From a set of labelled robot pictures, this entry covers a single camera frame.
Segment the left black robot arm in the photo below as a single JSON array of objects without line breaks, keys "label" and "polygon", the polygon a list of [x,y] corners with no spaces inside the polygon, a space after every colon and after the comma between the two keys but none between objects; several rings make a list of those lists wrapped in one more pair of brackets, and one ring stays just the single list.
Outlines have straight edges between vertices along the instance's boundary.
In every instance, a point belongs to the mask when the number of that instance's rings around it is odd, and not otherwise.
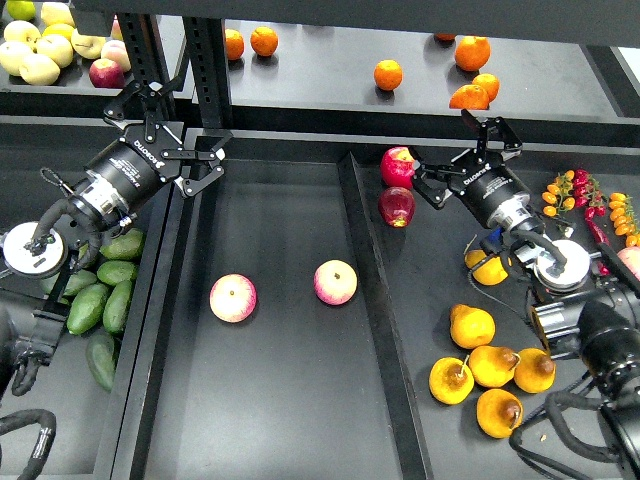
[{"label": "left black robot arm", "polygon": [[75,184],[50,168],[42,178],[62,193],[37,221],[1,234],[1,275],[51,278],[42,298],[1,292],[1,390],[28,393],[38,371],[50,364],[77,309],[63,303],[73,275],[89,267],[103,245],[127,232],[140,211],[173,183],[184,198],[200,194],[224,173],[223,147],[230,132],[209,151],[190,150],[160,116],[160,104],[179,90],[178,75],[164,85],[128,83],[105,107],[104,119],[119,136],[84,169]]}]

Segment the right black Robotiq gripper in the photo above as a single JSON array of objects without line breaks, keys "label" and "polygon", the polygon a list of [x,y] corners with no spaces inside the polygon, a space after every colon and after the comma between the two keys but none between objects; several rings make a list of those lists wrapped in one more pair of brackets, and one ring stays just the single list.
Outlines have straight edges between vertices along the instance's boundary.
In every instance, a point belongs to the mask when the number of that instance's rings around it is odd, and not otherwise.
[{"label": "right black Robotiq gripper", "polygon": [[[455,195],[487,229],[510,231],[531,223],[530,192],[504,162],[521,154],[520,138],[502,117],[476,117],[462,109],[461,118],[476,133],[474,152],[467,149],[448,165],[414,160],[412,189],[434,209]],[[503,148],[490,150],[490,141],[500,141]]]}]

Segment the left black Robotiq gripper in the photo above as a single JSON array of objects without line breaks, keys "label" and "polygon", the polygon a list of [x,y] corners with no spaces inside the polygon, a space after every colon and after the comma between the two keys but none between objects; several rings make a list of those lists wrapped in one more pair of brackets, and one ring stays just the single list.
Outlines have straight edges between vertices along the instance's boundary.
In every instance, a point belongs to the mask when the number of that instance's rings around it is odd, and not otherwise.
[{"label": "left black Robotiq gripper", "polygon": [[[191,198],[225,173],[224,146],[233,138],[229,130],[215,136],[213,146],[204,151],[182,147],[168,125],[161,124],[163,101],[182,87],[182,75],[166,84],[143,85],[132,80],[103,109],[104,121],[123,132],[85,167],[90,185],[95,188],[89,195],[95,208],[136,212],[169,182],[178,187],[183,198]],[[131,101],[141,104],[143,124],[125,119],[125,106]],[[187,172],[196,165],[207,167],[207,173],[197,179]]]}]

